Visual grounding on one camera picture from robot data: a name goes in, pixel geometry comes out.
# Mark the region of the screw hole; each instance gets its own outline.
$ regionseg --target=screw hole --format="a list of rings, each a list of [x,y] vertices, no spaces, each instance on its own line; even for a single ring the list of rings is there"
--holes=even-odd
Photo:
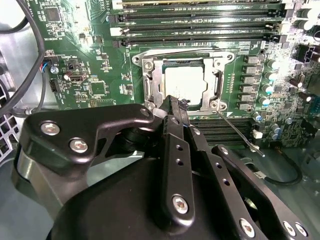
[[[216,162],[215,165],[218,169],[222,169],[222,166],[218,162]]]
[[[223,182],[224,182],[225,185],[230,186],[230,182],[227,179],[224,178]]]
[[[178,164],[179,166],[183,166],[183,165],[184,165],[184,163],[183,163],[179,158],[177,158],[177,159],[175,160],[175,162],[176,162],[176,164]]]
[[[182,150],[183,150],[182,146],[180,146],[180,145],[176,145],[175,147],[176,147],[176,149],[178,149],[179,151],[182,151]]]

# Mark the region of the screw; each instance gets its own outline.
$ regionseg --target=screw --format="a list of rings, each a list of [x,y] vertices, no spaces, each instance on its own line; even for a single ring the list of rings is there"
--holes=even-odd
[[[151,69],[154,68],[154,64],[153,64],[152,62],[150,62],[150,61],[146,61],[146,62],[144,63],[144,68],[145,68],[146,70],[151,70]]]
[[[70,142],[70,148],[76,153],[82,154],[88,150],[88,145],[85,141],[81,139],[73,139]]]
[[[227,149],[225,149],[223,146],[221,147],[221,151],[225,154],[225,155],[228,155],[229,152]]]
[[[290,118],[290,117],[287,118],[287,119],[285,120],[285,123],[288,124],[288,125],[292,124],[292,123],[293,123],[292,118]]]
[[[188,204],[181,196],[174,196],[172,198],[173,206],[175,210],[180,214],[186,214],[188,212]]]
[[[241,218],[240,219],[240,226],[241,226],[242,230],[244,231],[244,233],[249,238],[254,238],[255,237],[255,235],[256,235],[255,234],[255,230],[247,220],[245,220],[244,218]]]
[[[144,109],[144,108],[141,108],[141,109],[140,109],[140,112],[141,112],[143,115],[145,115],[146,117],[149,117],[149,116],[150,116],[150,113],[149,113],[146,109]]]
[[[179,121],[178,119],[176,119],[175,117],[171,118],[172,122],[174,122],[175,124],[179,125]]]
[[[194,128],[193,131],[194,131],[194,133],[197,134],[197,135],[200,135],[200,134],[201,134],[201,132],[200,132],[197,128]]]
[[[283,221],[283,225],[292,237],[294,237],[296,235],[296,231],[293,229],[293,227],[287,221]]]
[[[54,136],[60,133],[60,127],[52,122],[46,122],[42,124],[40,128],[44,134],[47,134],[50,136]]]
[[[59,68],[57,68],[56,66],[50,67],[50,73],[58,74],[59,73]]]

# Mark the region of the motherboard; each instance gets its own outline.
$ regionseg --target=motherboard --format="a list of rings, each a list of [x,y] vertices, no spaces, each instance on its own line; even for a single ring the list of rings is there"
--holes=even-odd
[[[61,110],[167,95],[209,144],[297,147],[320,115],[316,0],[26,0]]]

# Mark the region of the cpu socket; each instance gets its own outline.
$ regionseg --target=cpu socket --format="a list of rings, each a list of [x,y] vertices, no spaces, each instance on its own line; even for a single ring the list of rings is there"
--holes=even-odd
[[[151,49],[133,56],[142,68],[144,102],[158,108],[168,95],[189,102],[188,114],[211,115],[227,109],[220,101],[225,65],[235,59],[230,51],[212,48]]]

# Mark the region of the wire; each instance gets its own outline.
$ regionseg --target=wire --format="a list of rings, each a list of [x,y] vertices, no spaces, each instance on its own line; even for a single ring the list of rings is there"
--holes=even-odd
[[[26,94],[27,90],[29,89],[31,83],[33,82],[39,67],[41,66],[44,57],[45,57],[45,42],[44,39],[41,36],[40,30],[33,19],[31,13],[29,12],[28,6],[25,3],[25,0],[16,0],[19,6],[21,7],[22,11],[25,14],[26,19],[29,21],[31,29],[33,31],[36,44],[38,47],[38,57],[33,64],[30,72],[26,76],[25,80],[21,84],[21,86],[16,90],[16,92],[13,94],[13,96],[7,101],[7,103],[0,108],[0,117],[2,117],[4,114],[9,112],[13,107],[22,99],[22,97]]]
[[[285,154],[280,147],[276,146],[274,149],[277,153],[279,153],[285,159],[285,161],[288,164],[290,164],[294,168],[294,170],[296,171],[296,178],[291,181],[277,181],[266,176],[264,180],[266,180],[269,183],[280,185],[280,186],[292,186],[300,183],[303,178],[303,174],[300,167],[287,154]]]
[[[16,32],[19,32],[28,24],[28,22],[28,19],[24,17],[24,19],[17,26],[7,30],[0,30],[0,34],[14,34]]]

